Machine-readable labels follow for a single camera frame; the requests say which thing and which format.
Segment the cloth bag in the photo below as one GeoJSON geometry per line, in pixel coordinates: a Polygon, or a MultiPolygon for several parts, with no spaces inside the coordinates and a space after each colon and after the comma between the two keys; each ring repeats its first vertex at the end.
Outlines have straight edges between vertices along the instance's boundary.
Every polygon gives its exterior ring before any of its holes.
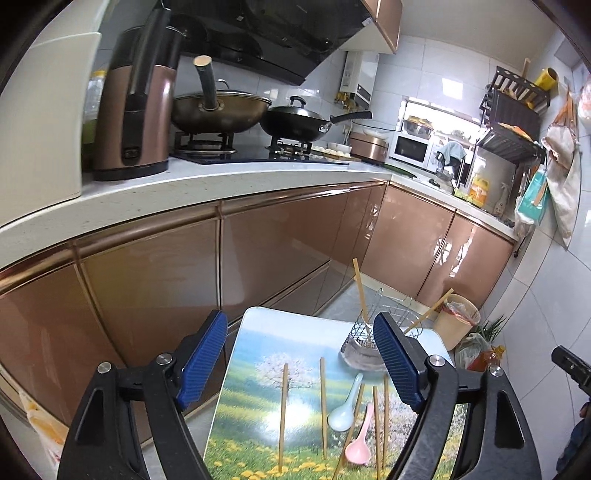
{"type": "Polygon", "coordinates": [[[576,132],[574,102],[567,91],[562,110],[542,138],[542,145],[548,152],[548,188],[558,231],[566,247],[573,237],[581,190],[581,162],[576,132]]]}

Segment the range hood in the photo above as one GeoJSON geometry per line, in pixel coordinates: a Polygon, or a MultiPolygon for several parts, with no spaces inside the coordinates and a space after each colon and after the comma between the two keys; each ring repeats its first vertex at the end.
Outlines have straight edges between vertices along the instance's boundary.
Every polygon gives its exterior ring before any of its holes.
{"type": "Polygon", "coordinates": [[[300,85],[371,14],[362,0],[171,0],[183,52],[300,85]]]}

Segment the trash can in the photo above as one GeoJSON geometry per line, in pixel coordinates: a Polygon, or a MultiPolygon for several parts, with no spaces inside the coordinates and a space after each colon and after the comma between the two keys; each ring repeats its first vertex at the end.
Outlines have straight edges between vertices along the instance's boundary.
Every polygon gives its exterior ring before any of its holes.
{"type": "Polygon", "coordinates": [[[454,293],[449,295],[446,303],[462,304],[465,312],[469,316],[469,319],[465,319],[453,314],[451,310],[446,307],[446,304],[443,304],[441,312],[439,312],[435,324],[433,325],[433,330],[439,334],[443,340],[443,345],[445,345],[446,350],[449,351],[454,349],[472,327],[480,322],[480,312],[470,300],[454,293]]]}

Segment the pan handle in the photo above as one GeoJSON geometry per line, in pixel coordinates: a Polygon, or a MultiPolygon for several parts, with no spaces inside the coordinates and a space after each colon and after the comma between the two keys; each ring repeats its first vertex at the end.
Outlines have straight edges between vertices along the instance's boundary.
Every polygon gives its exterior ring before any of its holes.
{"type": "Polygon", "coordinates": [[[203,108],[209,112],[217,110],[216,79],[213,76],[212,58],[207,55],[195,57],[193,65],[195,65],[201,80],[203,108]]]}
{"type": "Polygon", "coordinates": [[[298,97],[297,95],[293,95],[290,97],[290,105],[293,105],[296,100],[301,103],[302,107],[306,104],[306,101],[302,97],[298,97]]]}
{"type": "Polygon", "coordinates": [[[330,116],[330,123],[332,124],[339,124],[341,122],[346,122],[347,120],[371,120],[372,119],[372,112],[370,110],[363,110],[361,112],[353,112],[353,113],[346,113],[344,115],[338,116],[330,116]]]}

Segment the cabinet door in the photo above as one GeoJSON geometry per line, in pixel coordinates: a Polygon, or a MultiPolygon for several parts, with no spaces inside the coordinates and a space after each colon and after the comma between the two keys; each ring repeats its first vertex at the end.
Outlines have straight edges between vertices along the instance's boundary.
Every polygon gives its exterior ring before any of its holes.
{"type": "Polygon", "coordinates": [[[477,308],[482,307],[512,247],[510,242],[456,215],[417,300],[430,306],[453,288],[477,308]]]}
{"type": "Polygon", "coordinates": [[[83,260],[105,328],[128,365],[174,350],[217,308],[218,226],[204,220],[83,260]]]}
{"type": "Polygon", "coordinates": [[[345,212],[330,256],[332,260],[314,311],[329,301],[344,283],[347,267],[353,260],[353,249],[363,223],[370,193],[370,189],[354,190],[347,196],[345,212]]]}
{"type": "Polygon", "coordinates": [[[228,215],[222,225],[222,309],[230,320],[326,263],[345,193],[228,215]]]}
{"type": "Polygon", "coordinates": [[[453,213],[388,187],[362,271],[416,297],[439,252],[453,213]]]}
{"type": "Polygon", "coordinates": [[[70,424],[97,365],[123,366],[74,266],[0,297],[0,362],[51,414],[70,424]]]}

